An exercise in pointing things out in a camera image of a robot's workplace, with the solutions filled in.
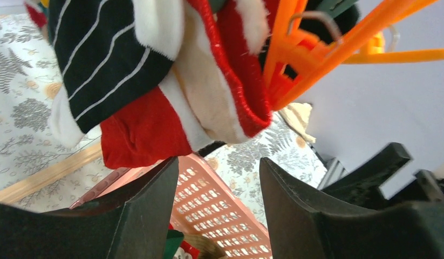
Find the red santa sock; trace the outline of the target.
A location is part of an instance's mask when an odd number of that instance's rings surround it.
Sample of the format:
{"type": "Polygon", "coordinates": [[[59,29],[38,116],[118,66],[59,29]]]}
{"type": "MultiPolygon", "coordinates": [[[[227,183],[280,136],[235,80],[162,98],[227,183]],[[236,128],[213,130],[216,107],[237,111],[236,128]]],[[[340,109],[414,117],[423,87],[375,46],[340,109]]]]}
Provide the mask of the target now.
{"type": "Polygon", "coordinates": [[[165,79],[103,121],[107,168],[145,167],[221,141],[243,143],[272,121],[258,60],[269,34],[265,1],[185,1],[179,55],[165,79]]]}

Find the dark green knit sock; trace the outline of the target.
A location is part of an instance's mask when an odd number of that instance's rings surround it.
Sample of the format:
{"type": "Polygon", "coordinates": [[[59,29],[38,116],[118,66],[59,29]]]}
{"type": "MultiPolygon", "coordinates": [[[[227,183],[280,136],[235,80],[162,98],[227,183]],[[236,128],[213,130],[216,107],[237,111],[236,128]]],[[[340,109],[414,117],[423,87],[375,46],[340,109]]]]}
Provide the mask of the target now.
{"type": "Polygon", "coordinates": [[[163,259],[173,259],[184,240],[184,234],[174,229],[168,229],[163,259]]]}

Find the red snowflake sock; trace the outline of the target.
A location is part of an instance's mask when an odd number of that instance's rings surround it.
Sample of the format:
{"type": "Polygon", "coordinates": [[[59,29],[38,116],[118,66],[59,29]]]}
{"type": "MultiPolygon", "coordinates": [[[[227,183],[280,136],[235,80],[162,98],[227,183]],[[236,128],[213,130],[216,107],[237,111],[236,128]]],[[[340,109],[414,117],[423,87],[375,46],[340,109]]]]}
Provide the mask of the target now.
{"type": "Polygon", "coordinates": [[[183,232],[176,230],[171,224],[169,225],[169,229],[174,230],[177,233],[178,238],[182,240],[173,259],[197,259],[200,255],[200,251],[185,240],[183,232]]]}

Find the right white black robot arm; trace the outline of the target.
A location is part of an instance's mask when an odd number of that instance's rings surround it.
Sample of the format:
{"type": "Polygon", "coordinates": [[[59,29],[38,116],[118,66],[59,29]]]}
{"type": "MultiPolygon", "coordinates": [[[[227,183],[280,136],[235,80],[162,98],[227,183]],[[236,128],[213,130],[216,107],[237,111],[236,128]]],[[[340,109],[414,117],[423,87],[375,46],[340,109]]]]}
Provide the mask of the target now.
{"type": "Polygon", "coordinates": [[[352,172],[348,172],[337,159],[327,162],[327,174],[319,189],[333,197],[368,209],[384,209],[406,201],[444,201],[444,178],[420,169],[414,180],[387,199],[380,186],[412,160],[400,143],[390,142],[376,155],[352,172]]]}

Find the tan brown sock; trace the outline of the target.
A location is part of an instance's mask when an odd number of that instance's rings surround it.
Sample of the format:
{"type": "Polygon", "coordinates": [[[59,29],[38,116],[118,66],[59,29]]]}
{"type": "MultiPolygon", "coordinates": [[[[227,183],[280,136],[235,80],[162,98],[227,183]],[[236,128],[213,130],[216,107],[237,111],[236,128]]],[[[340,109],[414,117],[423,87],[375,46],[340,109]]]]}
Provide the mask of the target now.
{"type": "Polygon", "coordinates": [[[217,243],[202,235],[184,234],[184,240],[200,253],[198,259],[227,259],[226,252],[217,243]]]}

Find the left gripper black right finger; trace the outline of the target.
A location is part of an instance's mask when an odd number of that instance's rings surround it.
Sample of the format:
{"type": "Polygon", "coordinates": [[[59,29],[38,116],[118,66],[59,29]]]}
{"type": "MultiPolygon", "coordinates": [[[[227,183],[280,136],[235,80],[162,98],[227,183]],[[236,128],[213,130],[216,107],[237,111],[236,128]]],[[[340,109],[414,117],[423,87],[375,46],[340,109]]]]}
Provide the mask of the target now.
{"type": "Polygon", "coordinates": [[[355,206],[269,158],[259,175],[274,258],[444,258],[444,202],[355,206]]]}

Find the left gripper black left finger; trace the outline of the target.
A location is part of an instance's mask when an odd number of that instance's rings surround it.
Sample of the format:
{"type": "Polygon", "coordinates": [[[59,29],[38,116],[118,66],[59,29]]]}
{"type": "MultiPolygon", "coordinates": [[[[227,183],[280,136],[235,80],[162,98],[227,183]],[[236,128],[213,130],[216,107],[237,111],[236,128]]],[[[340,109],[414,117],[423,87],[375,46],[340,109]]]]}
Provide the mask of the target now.
{"type": "Polygon", "coordinates": [[[0,258],[161,258],[179,161],[73,209],[34,213],[0,204],[0,258]]]}

